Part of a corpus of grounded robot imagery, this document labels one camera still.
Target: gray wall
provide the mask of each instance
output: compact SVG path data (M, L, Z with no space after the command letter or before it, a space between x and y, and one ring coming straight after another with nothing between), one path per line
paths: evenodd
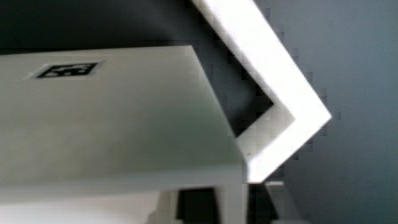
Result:
M300 212L398 223L398 1L256 2L334 114L284 165Z

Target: white surface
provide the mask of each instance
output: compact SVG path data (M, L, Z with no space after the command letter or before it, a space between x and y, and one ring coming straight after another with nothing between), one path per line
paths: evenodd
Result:
M274 107L238 137L249 182L265 180L330 119L252 0L192 0Z
M32 79L48 64L91 61L101 61L94 75ZM119 203L119 194L213 186L222 221L242 224L245 162L192 47L2 56L0 68L3 217L16 223L60 216L66 223L140 223L153 195L123 198L135 211L123 216L117 210L119 217L101 207ZM92 198L101 195L115 198L105 202ZM66 198L80 199L32 204ZM147 224L174 222L176 201L163 205Z
M3 224L144 224L158 193L101 196L0 206Z
M94 75L27 79L82 61L103 61ZM144 189L158 175L162 189L206 185L211 175L181 175L243 165L192 47L2 56L0 68L2 185L137 176Z

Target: black logo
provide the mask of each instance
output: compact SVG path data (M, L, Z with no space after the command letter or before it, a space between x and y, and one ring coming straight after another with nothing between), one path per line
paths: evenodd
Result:
M39 74L37 79L89 75L98 63L53 65Z

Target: dark background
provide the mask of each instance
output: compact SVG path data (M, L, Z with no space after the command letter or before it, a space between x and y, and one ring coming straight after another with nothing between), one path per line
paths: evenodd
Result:
M275 176L314 224L398 223L398 2L256 3L334 115ZM163 45L194 45L238 135L272 103L190 2L0 0L0 54Z

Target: white frame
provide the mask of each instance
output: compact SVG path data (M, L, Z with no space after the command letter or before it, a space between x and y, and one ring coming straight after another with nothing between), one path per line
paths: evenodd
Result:
M274 106L238 136L249 183L261 182L330 119L330 113L252 0L192 0Z

